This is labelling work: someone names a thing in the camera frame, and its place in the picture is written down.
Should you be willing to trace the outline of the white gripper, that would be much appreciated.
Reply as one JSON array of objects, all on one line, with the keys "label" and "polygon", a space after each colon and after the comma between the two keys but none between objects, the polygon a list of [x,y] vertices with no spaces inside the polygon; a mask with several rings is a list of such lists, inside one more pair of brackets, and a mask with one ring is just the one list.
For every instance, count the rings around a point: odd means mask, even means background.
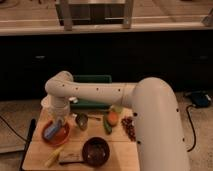
[{"label": "white gripper", "polygon": [[54,122],[61,121],[62,124],[65,124],[69,113],[69,102],[50,102],[49,114],[52,116]]}]

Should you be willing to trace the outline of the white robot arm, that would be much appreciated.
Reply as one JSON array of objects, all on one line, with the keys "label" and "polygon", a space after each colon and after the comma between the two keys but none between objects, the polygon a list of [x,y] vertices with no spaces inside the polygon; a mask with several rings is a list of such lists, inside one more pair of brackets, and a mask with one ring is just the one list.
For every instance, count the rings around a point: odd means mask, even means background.
[{"label": "white robot arm", "polygon": [[79,83],[61,71],[46,82],[45,90],[56,114],[70,110],[71,97],[130,108],[140,171],[190,171],[177,99],[164,80]]}]

